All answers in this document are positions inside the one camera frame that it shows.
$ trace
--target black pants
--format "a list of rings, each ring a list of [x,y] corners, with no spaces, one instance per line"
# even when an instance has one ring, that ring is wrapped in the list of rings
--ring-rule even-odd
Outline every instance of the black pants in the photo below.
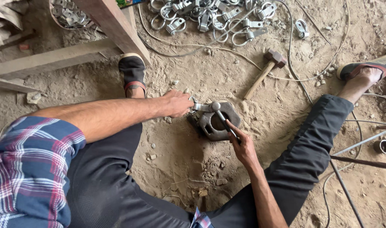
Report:
[[[270,164],[265,175],[271,191],[291,224],[308,192],[328,166],[329,151],[351,102],[324,95],[312,108],[294,140]],[[193,214],[143,192],[131,176],[133,156],[142,124],[136,124],[98,142],[90,143],[72,160],[67,200],[70,227],[188,228]],[[251,185],[220,209],[207,212],[215,228],[257,228]]]

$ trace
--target sandy ground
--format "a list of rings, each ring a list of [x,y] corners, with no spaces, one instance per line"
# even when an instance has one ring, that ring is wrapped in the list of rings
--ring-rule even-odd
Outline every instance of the sandy ground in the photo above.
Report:
[[[313,76],[321,72],[332,59],[346,32],[347,17],[342,7],[343,1],[310,1],[302,3],[307,12],[332,42],[327,44],[312,26],[293,0],[288,0],[294,19],[306,20],[310,37],[299,40],[297,33],[293,39],[293,68],[300,78]],[[334,64],[357,62],[381,56],[386,44],[386,0],[350,0],[351,27],[348,39],[338,54]],[[138,8],[135,8],[137,29],[144,39],[161,52],[180,54],[192,51],[194,47],[175,47],[163,44],[142,29]],[[144,23],[154,16],[147,7],[142,7]],[[275,15],[282,22],[288,22],[288,14],[278,4]],[[335,29],[327,31],[326,26],[337,24]],[[150,30],[155,36],[177,44],[206,44],[211,41],[211,33],[200,33],[197,24],[189,21],[187,29],[175,36],[169,36],[165,30]],[[61,47],[100,39],[103,35],[94,30],[70,32],[54,24],[48,12],[48,5],[43,0],[33,0],[31,11],[24,18],[25,28],[35,28],[40,37],[28,41],[30,53],[23,53],[17,47],[0,52],[0,62],[38,54]],[[289,29],[268,27],[269,33],[257,37],[236,51],[247,56],[256,64],[263,66],[262,58],[267,48],[274,48],[287,55]],[[382,37],[376,34],[380,29]],[[231,40],[217,46],[233,49]],[[285,150],[294,137],[300,124],[310,111],[310,104],[297,82],[276,80],[267,77],[249,101],[242,97],[259,74],[259,70],[245,59],[222,50],[214,50],[215,55],[206,51],[183,58],[168,58],[151,52],[152,64],[147,67],[147,96],[158,97],[171,88],[181,91],[189,89],[198,101],[229,101],[242,118],[241,129],[250,134],[263,167],[275,160]],[[123,97],[122,81],[117,67],[118,57],[72,66],[25,78],[25,84],[39,88],[45,93],[38,105],[28,105],[25,94],[0,89],[0,131],[3,126],[17,117],[36,111],[39,108],[63,104]],[[289,70],[273,70],[274,76],[289,78]],[[316,86],[318,81],[304,83],[310,96],[317,101],[322,94],[337,94],[343,82],[335,76],[323,78],[326,84]],[[386,80],[373,86],[371,92],[386,95]],[[363,96],[355,114],[359,119],[386,122],[386,102],[372,96]],[[340,151],[359,141],[359,131],[363,137],[370,137],[382,130],[370,123],[347,122],[335,138],[332,153]],[[156,155],[154,160],[147,159]],[[373,143],[363,145],[361,159],[386,162],[386,155],[374,152]],[[327,222],[327,210],[324,205],[322,186],[325,178],[332,172],[328,168],[320,176],[321,182],[309,194],[302,210],[292,227],[324,227]],[[135,163],[130,171],[133,177],[151,195],[172,201],[186,210],[193,210],[198,205],[201,210],[213,210],[223,205],[234,194],[249,184],[249,177],[243,165],[236,159],[232,146],[227,142],[209,142],[199,138],[186,118],[173,119],[171,123],[159,118],[144,123],[140,146],[135,154]],[[355,202],[366,227],[386,226],[386,170],[362,165],[353,165],[342,172],[342,177]],[[217,179],[227,179],[228,183],[216,185]],[[334,177],[327,184],[327,199],[331,210],[331,227],[358,227],[347,198],[340,184]]]

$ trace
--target hammer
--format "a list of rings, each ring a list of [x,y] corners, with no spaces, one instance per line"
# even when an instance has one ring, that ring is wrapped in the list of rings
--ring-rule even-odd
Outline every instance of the hammer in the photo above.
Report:
[[[256,88],[258,88],[258,86],[262,83],[262,81],[265,79],[267,74],[272,70],[274,66],[283,68],[287,64],[287,59],[274,49],[269,48],[269,50],[263,56],[268,59],[269,62],[262,70],[260,76],[256,79],[255,83],[244,96],[245,100],[248,100],[252,97],[253,92],[255,92]]]

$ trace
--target shirt sleeve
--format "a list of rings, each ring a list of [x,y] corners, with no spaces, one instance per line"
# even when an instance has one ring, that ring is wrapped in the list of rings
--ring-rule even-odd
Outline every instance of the shirt sleeve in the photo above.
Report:
[[[0,227],[69,226],[66,173],[85,144],[79,128],[59,119],[13,122],[0,141]]]

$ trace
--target hairy forearm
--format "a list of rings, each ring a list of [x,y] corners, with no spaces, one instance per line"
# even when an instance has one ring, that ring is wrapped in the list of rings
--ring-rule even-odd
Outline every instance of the hairy forearm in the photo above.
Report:
[[[259,162],[246,166],[255,197],[256,216],[260,228],[287,228],[286,221],[269,188]]]
[[[124,128],[170,115],[162,98],[113,99],[49,107],[28,116],[64,120],[78,127],[88,143],[111,136]]]

